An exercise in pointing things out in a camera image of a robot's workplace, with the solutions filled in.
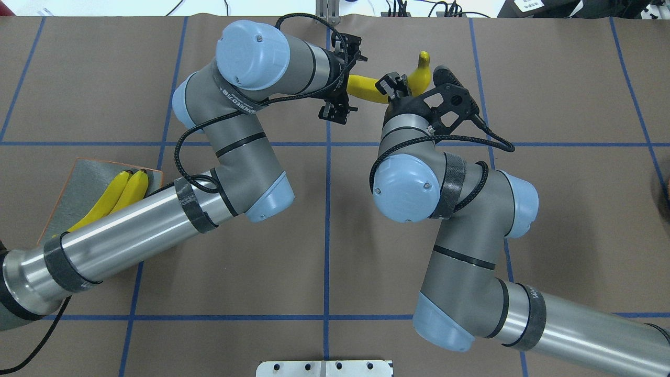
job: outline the light blue cap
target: light blue cap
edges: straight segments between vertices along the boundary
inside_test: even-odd
[[[434,345],[450,351],[465,352],[470,349],[474,336],[446,315],[423,293],[413,317],[414,330]]]
[[[440,184],[433,170],[419,158],[394,154],[375,172],[373,200],[379,211],[393,221],[421,221],[435,211]]]
[[[286,172],[282,172],[245,214],[252,223],[258,223],[287,209],[294,199],[295,195],[286,178]]]
[[[246,19],[223,29],[216,43],[216,65],[236,87],[259,91],[275,84],[286,72],[291,49],[286,37],[266,23]]]
[[[191,119],[191,116],[188,115],[188,110],[186,109],[186,85],[188,85],[188,81],[194,74],[196,73],[193,72],[192,74],[189,74],[186,80],[179,84],[177,89],[175,89],[174,93],[172,94],[172,111],[174,111],[174,115],[177,117],[177,119],[179,119],[179,121],[182,122],[188,129],[192,129],[196,126],[196,124],[193,122],[193,119]]]
[[[537,195],[537,190],[530,182],[502,170],[500,172],[507,177],[509,185],[512,187],[512,195],[514,195],[514,222],[512,229],[505,237],[519,238],[530,230],[531,223],[535,221],[540,206],[540,198]]]

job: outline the white mounting plate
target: white mounting plate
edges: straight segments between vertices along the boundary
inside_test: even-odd
[[[386,360],[336,360],[263,362],[256,377],[393,377],[393,362]]]

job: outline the yellow banana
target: yellow banana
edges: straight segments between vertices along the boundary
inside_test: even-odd
[[[420,95],[428,88],[430,80],[430,55],[426,51],[421,51],[419,53],[419,64],[417,64],[414,72],[407,77],[407,85],[412,90],[412,95]],[[350,74],[346,92],[366,101],[388,103],[389,98],[375,88],[377,81],[379,80],[375,78]]]
[[[117,201],[117,204],[110,213],[114,213],[119,209],[123,209],[144,199],[144,195],[147,193],[148,188],[149,176],[147,175],[147,171],[142,169],[135,172],[135,174],[128,180],[128,184],[126,184],[126,187],[123,189],[119,201]]]
[[[93,208],[79,222],[70,227],[68,231],[75,231],[107,216],[117,204],[117,201],[119,201],[119,197],[121,197],[121,193],[123,193],[123,189],[126,187],[132,173],[130,170],[118,173],[100,196],[100,199],[93,205]]]

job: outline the red object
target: red object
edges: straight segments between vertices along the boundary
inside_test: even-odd
[[[0,15],[16,15],[0,0]]]

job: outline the table surface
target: table surface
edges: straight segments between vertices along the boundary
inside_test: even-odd
[[[176,178],[170,156],[184,126],[171,93],[235,19],[0,18],[5,245],[35,244],[77,157]],[[516,143],[512,154],[440,146],[537,187],[539,216],[525,237],[500,243],[499,277],[670,326],[670,128],[659,100],[670,87],[650,63],[669,61],[670,23],[350,15],[338,29],[362,36],[370,60],[357,74],[411,72],[430,52]],[[284,30],[326,44],[312,21]],[[422,340],[411,315],[439,223],[393,223],[370,198],[385,107],[353,99],[360,111],[339,125],[317,118],[321,104],[259,113],[295,191],[288,210],[259,224],[237,217],[76,295],[17,376],[253,376],[264,360],[328,358],[393,360],[397,376],[603,376],[487,339],[465,354]],[[457,133],[479,135],[471,125]],[[216,164],[200,135],[182,160],[191,172]],[[0,367],[24,359],[49,324],[0,333]]]

